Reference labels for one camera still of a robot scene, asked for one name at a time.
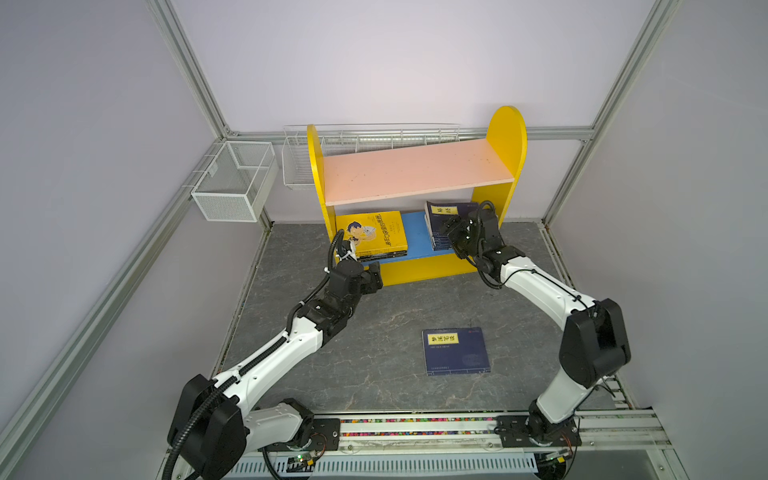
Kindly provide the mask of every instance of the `yellow side panel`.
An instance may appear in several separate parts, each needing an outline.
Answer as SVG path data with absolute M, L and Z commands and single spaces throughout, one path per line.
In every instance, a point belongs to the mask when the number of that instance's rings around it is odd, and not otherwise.
M 493 114 L 485 139 L 515 177 L 515 182 L 476 187 L 472 193 L 472 201 L 490 200 L 496 207 L 498 221 L 501 224 L 509 208 L 512 194 L 515 192 L 515 186 L 520 181 L 525 154 L 528 151 L 528 133 L 520 111 L 515 107 L 499 108 Z
M 323 149 L 320 147 L 320 137 L 314 125 L 307 126 L 306 140 L 310 150 L 310 164 L 312 165 L 312 177 L 315 180 L 317 199 L 320 201 L 320 209 L 323 211 L 323 219 L 328 230 L 328 240 L 333 240 L 333 236 L 336 235 L 336 209 L 326 206 Z
M 467 260 L 461 260 L 452 254 L 382 263 L 381 269 L 384 286 L 477 271 Z

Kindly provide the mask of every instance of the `book cover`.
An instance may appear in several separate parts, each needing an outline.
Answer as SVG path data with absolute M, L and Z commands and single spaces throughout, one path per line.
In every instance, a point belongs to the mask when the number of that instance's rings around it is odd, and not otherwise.
M 434 204 L 426 202 L 424 206 L 429 239 L 432 241 L 433 250 L 450 250 L 451 240 L 440 233 L 443 223 L 454 215 L 466 216 L 469 212 L 477 210 L 476 202 L 452 202 L 450 204 Z
M 402 256 L 408 251 L 406 230 L 398 211 L 339 215 L 336 225 L 344 229 L 344 240 L 355 244 L 360 261 Z
M 479 327 L 423 330 L 427 375 L 456 375 L 491 371 Z

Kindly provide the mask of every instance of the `blue shelf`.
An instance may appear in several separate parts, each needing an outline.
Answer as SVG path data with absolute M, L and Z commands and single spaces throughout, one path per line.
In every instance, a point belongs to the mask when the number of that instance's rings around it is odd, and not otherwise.
M 404 257 L 378 260 L 379 263 L 402 262 L 404 260 L 416 260 L 418 258 L 440 257 L 441 255 L 455 255 L 453 249 L 438 251 L 432 249 L 432 241 L 429 239 L 427 223 L 424 220 L 424 212 L 403 214 L 402 226 L 406 231 L 406 239 L 408 240 L 408 254 Z

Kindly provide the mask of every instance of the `cartoon illustration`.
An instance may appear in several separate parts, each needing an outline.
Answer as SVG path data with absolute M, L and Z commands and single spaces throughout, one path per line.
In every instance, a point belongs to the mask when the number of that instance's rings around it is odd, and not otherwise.
M 376 238 L 376 227 L 364 227 L 358 222 L 350 223 L 346 231 L 349 232 L 349 241 L 355 246 L 360 245 L 360 242 L 368 242 Z

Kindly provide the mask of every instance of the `white mesh basket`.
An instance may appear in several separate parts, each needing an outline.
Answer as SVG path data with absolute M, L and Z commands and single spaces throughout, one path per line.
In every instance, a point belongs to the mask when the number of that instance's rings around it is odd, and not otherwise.
M 192 190 L 206 219 L 257 222 L 277 176 L 270 142 L 227 141 Z
M 458 141 L 457 124 L 315 125 L 324 157 Z M 283 144 L 283 183 L 314 188 L 306 125 L 288 125 Z

